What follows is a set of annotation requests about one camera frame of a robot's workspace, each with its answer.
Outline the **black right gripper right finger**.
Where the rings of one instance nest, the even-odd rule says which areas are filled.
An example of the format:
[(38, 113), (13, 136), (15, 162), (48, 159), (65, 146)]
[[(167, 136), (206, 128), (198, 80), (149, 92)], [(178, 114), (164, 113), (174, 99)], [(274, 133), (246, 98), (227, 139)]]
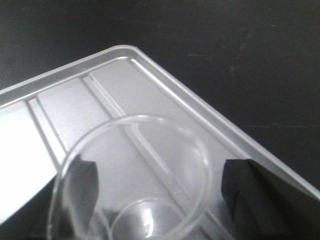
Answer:
[(318, 240), (320, 201), (252, 159), (228, 159), (221, 193), (244, 240)]

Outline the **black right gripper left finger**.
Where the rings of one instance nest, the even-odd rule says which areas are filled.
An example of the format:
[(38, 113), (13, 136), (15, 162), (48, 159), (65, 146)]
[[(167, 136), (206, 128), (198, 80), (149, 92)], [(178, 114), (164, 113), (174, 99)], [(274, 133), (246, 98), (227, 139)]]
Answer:
[(99, 194), (98, 169), (94, 161), (78, 155), (69, 165), (64, 178), (53, 192), (51, 180), (32, 200), (0, 225), (2, 240), (32, 238), (36, 225), (40, 239), (46, 238), (45, 228), (52, 226), (54, 239), (83, 239), (87, 234)]

